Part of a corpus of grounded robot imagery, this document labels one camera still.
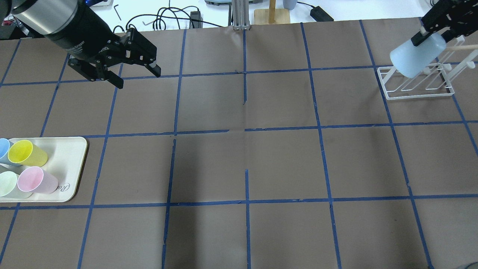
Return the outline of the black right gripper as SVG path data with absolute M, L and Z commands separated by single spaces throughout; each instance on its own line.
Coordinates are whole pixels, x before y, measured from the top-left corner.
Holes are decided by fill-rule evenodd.
M 423 26 L 411 38 L 417 47 L 431 34 L 448 28 L 443 32 L 445 43 L 461 35 L 469 36 L 478 28 L 477 0 L 438 0 L 422 17 Z

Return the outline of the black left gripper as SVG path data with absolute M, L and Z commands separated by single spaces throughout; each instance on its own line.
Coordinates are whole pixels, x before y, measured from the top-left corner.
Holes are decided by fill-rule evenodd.
M 115 35 L 89 7 L 77 7 L 68 22 L 45 37 L 67 51 L 67 65 L 89 81 L 108 81 L 122 89 L 123 79 L 108 70 L 117 64 L 142 66 L 161 76 L 157 47 L 151 41 L 135 28 Z

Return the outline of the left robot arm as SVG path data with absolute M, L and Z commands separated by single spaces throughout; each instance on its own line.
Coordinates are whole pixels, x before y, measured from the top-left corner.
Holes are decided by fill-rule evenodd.
M 114 34 L 83 0 L 2 0 L 1 16 L 9 14 L 63 48 L 70 55 L 67 65 L 89 81 L 123 88 L 123 79 L 109 70 L 121 63 L 161 76 L 152 42 L 135 28 L 123 36 Z

